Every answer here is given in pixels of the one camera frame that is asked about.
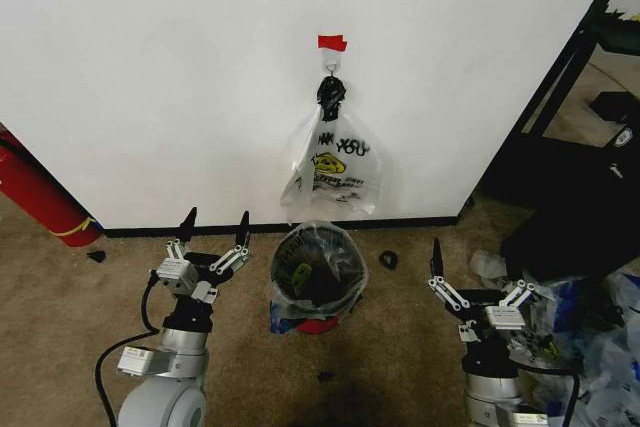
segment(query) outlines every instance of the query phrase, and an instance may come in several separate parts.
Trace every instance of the red tape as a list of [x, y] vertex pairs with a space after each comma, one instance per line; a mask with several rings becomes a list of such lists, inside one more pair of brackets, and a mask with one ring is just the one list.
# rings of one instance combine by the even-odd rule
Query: red tape
[[319, 35], [318, 48], [344, 52], [347, 48], [347, 43], [342, 40], [342, 35]]

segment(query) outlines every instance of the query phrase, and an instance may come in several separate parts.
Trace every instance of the black debris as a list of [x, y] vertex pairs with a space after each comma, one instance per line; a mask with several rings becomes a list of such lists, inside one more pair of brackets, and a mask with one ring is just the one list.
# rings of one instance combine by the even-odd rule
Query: black debris
[[395, 270], [398, 266], [398, 254], [385, 250], [379, 257], [380, 263], [389, 270]]
[[333, 372], [322, 370], [318, 372], [316, 378], [318, 379], [318, 382], [328, 382], [333, 379]]
[[87, 254], [87, 257], [89, 257], [91, 260], [95, 260], [96, 262], [100, 263], [107, 258], [107, 254], [105, 253], [104, 250], [96, 250], [94, 252], [89, 252]]

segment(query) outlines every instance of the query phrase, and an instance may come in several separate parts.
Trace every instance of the white label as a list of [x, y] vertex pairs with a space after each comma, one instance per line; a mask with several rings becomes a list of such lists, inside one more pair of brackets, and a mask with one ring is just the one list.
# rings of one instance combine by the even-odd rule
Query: white label
[[513, 414], [513, 420], [523, 424], [547, 425], [546, 414]]

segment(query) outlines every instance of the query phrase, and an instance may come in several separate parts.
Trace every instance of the small black object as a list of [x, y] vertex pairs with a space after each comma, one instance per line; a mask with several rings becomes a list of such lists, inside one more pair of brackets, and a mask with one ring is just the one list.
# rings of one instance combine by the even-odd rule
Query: small black object
[[378, 257], [380, 263], [389, 270], [395, 270], [398, 266], [398, 254], [391, 250], [385, 250], [380, 257]]
[[589, 107], [603, 120], [622, 123], [638, 112], [640, 101], [630, 92], [600, 92]]
[[107, 258], [107, 254], [105, 253], [104, 250], [96, 250], [94, 252], [87, 253], [87, 257], [89, 257], [91, 260], [95, 260], [96, 262], [100, 263]]
[[333, 379], [333, 372], [322, 370], [318, 372], [316, 378], [318, 379], [318, 382], [328, 382]]
[[322, 121], [331, 122], [338, 118], [340, 102], [344, 100], [347, 89], [337, 77], [325, 77], [318, 88], [318, 103], [322, 107]]

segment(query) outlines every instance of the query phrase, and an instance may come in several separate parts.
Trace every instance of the black cable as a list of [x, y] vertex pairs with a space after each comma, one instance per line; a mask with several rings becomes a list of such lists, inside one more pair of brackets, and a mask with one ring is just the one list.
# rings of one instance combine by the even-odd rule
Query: black cable
[[522, 370], [526, 370], [528, 372], [533, 372], [535, 374], [543, 374], [543, 375], [558, 375], [558, 376], [570, 376], [573, 378], [573, 387], [571, 389], [571, 396], [569, 397], [569, 402], [567, 403], [567, 410], [564, 414], [564, 420], [562, 421], [562, 427], [569, 427], [571, 423], [571, 418], [573, 417], [573, 411], [576, 408], [576, 403], [578, 402], [578, 394], [580, 393], [580, 377], [575, 372], [572, 372], [568, 369], [543, 369], [540, 367], [533, 367], [527, 364], [521, 364], [520, 362], [516, 362], [512, 360], [516, 367]]
[[111, 403], [109, 402], [107, 391], [104, 389], [104, 385], [102, 385], [102, 363], [109, 356], [109, 354], [116, 350], [118, 347], [122, 347], [123, 345], [129, 344], [131, 342], [136, 342], [146, 337], [151, 337], [152, 335], [156, 335], [158, 332], [160, 332], [153, 325], [151, 325], [151, 322], [149, 322], [149, 316], [147, 315], [147, 300], [149, 299], [149, 293], [151, 292], [152, 287], [156, 285], [157, 282], [158, 274], [156, 274], [155, 270], [152, 270], [149, 281], [147, 282], [147, 287], [144, 289], [144, 293], [142, 294], [142, 301], [140, 302], [140, 314], [142, 316], [142, 323], [147, 329], [147, 332], [145, 332], [144, 334], [129, 337], [128, 339], [124, 339], [113, 344], [102, 353], [102, 355], [96, 362], [96, 389], [98, 390], [98, 394], [100, 395], [100, 400], [102, 400], [102, 405], [104, 406], [104, 410], [107, 413], [107, 417], [109, 417], [109, 424], [111, 425], [111, 427], [117, 427], [118, 423], [116, 421], [116, 416], [113, 413], [113, 409], [111, 408]]

